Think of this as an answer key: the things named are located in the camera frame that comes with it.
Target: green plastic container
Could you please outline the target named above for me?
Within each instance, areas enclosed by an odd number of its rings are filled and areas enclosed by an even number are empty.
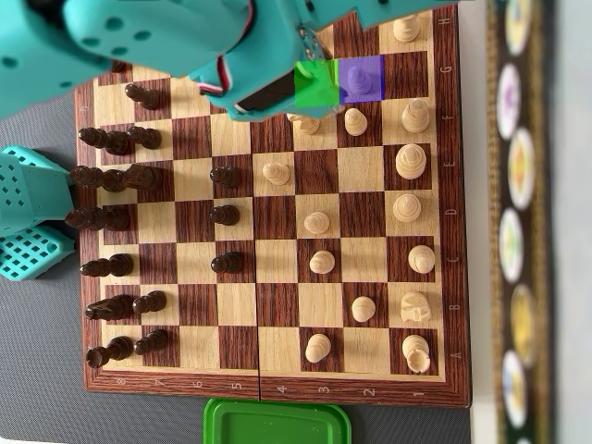
[[[347,414],[326,404],[210,400],[203,444],[351,444]]]

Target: dark pawn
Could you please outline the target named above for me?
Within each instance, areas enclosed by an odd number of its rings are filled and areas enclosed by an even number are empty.
[[[128,135],[123,131],[105,132],[103,129],[83,128],[78,137],[95,148],[105,148],[111,155],[125,155],[130,152]]]
[[[239,170],[234,166],[219,166],[210,171],[210,179],[226,188],[239,186]]]
[[[118,169],[108,169],[103,173],[103,188],[109,192],[120,192],[126,189],[126,176]]]
[[[210,220],[222,225],[235,225],[241,220],[241,213],[234,205],[215,206],[210,211]]]
[[[136,343],[133,344],[133,350],[136,354],[146,354],[157,350],[163,350],[166,346],[167,333],[165,330],[158,329],[151,331],[142,339],[137,340]]]
[[[131,297],[127,294],[91,303],[84,311],[84,315],[91,320],[103,319],[105,321],[124,319],[130,317],[132,313]]]
[[[127,336],[113,338],[107,347],[95,347],[86,352],[86,362],[92,368],[99,368],[107,364],[110,359],[121,361],[129,358],[133,352],[133,342]]]
[[[156,109],[158,107],[158,92],[149,88],[130,83],[126,86],[126,95],[134,102],[140,103],[145,109]]]
[[[131,127],[128,129],[128,137],[134,142],[141,144],[144,148],[155,150],[163,140],[160,131],[157,129],[146,129],[142,127]]]
[[[242,270],[242,254],[238,252],[226,253],[215,257],[212,270],[216,273],[238,273]]]
[[[133,164],[125,172],[125,185],[135,190],[156,190],[163,183],[160,169],[153,166]]]
[[[114,254],[109,259],[98,259],[80,267],[83,276],[105,278],[109,275],[118,278],[126,276],[133,270],[133,259],[128,254]]]
[[[70,177],[79,187],[99,188],[103,185],[103,171],[81,165],[70,171]]]
[[[146,296],[136,298],[132,308],[136,313],[158,312],[167,305],[167,296],[163,291],[151,291]]]
[[[130,214],[123,208],[78,208],[66,215],[66,223],[77,229],[123,231],[130,226]]]

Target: wooden chessboard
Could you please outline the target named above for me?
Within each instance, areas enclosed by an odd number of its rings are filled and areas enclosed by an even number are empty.
[[[80,260],[129,253],[127,277],[81,279],[81,308],[117,294],[162,290],[166,308],[116,322],[82,316],[83,351],[115,336],[133,340],[161,327],[163,351],[84,364],[89,390],[183,394],[280,401],[321,401],[467,406],[470,403],[468,299],[464,232],[458,23],[454,6],[420,16],[421,32],[400,43],[392,23],[361,31],[355,15],[320,33],[336,58],[380,56],[385,100],[353,104],[368,119],[359,137],[344,129],[343,115],[322,120],[314,135],[292,128],[285,116],[262,123],[235,122],[197,93],[186,79],[128,67],[78,88],[77,128],[124,130],[134,123],[162,131],[162,147],[116,157],[78,141],[80,165],[124,169],[132,163],[164,172],[159,191],[79,190],[79,204],[121,205],[132,227],[125,232],[83,231]],[[147,111],[129,100],[129,82],[157,89],[163,104]],[[431,121],[411,134],[401,112],[414,97],[427,101]],[[407,143],[427,154],[416,180],[397,175],[394,159]],[[290,180],[272,186],[262,174],[268,162],[290,167]],[[212,167],[235,166],[236,190],[209,179]],[[423,206],[411,224],[399,222],[392,205],[410,192]],[[240,223],[210,223],[213,206],[233,204]],[[323,211],[330,229],[314,236],[303,226]],[[425,244],[436,253],[435,270],[420,275],[407,254]],[[336,267],[311,273],[308,262],[329,250]],[[242,273],[216,275],[217,254],[240,251]],[[401,321],[400,302],[410,290],[431,305],[427,322]],[[356,322],[352,301],[373,299],[376,314]],[[311,364],[304,347],[314,333],[332,349]],[[401,352],[410,334],[429,344],[431,365],[413,374]]]

